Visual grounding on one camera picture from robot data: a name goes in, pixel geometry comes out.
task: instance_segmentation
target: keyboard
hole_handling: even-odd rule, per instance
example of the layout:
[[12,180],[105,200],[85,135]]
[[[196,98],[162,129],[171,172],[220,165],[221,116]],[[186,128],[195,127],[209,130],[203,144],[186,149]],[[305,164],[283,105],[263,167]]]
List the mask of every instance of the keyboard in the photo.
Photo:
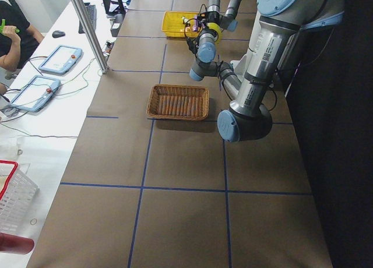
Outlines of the keyboard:
[[[96,30],[96,6],[95,5],[86,5],[86,11],[88,13],[89,21],[93,27],[93,30]],[[84,33],[82,23],[79,22],[79,34]]]

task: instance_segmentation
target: black shirt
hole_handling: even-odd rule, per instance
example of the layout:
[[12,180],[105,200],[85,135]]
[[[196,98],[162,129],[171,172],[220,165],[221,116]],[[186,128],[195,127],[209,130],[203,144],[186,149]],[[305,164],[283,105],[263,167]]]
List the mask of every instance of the black shirt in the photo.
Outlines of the black shirt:
[[[30,26],[27,19],[5,1],[0,1],[0,24],[2,19],[5,19],[5,25],[16,26],[19,29],[17,34],[21,38],[21,56],[17,68],[22,68],[39,43],[26,32],[26,29]],[[0,33],[0,57],[8,54],[11,45],[12,40]]]

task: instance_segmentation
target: red cylinder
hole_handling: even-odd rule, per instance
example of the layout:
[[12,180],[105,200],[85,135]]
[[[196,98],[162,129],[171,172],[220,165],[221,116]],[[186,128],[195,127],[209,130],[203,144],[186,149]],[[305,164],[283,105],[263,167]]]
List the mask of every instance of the red cylinder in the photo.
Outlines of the red cylinder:
[[34,248],[34,240],[0,232],[0,252],[25,255]]

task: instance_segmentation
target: brown basket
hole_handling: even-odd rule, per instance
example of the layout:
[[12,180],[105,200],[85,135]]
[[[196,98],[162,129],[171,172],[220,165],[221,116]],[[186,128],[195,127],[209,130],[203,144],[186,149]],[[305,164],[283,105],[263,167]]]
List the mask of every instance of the brown basket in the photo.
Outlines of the brown basket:
[[209,90],[200,86],[153,86],[147,105],[153,118],[200,121],[209,114]]

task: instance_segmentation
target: robotic arm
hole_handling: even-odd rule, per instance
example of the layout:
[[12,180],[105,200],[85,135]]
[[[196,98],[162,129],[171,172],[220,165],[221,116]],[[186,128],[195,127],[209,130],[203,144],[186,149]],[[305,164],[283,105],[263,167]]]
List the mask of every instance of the robotic arm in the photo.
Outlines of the robotic arm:
[[290,36],[300,30],[339,24],[344,7],[344,0],[257,0],[258,12],[247,53],[230,64],[214,62],[215,44],[221,33],[214,25],[210,28],[209,23],[233,31],[240,2],[231,0],[226,14],[217,16],[220,0],[209,0],[207,11],[215,15],[207,18],[207,28],[200,33],[189,73],[195,80],[217,76],[227,90],[232,101],[229,109],[219,114],[217,126],[222,138],[229,142],[260,139],[270,132],[272,117],[262,100]]

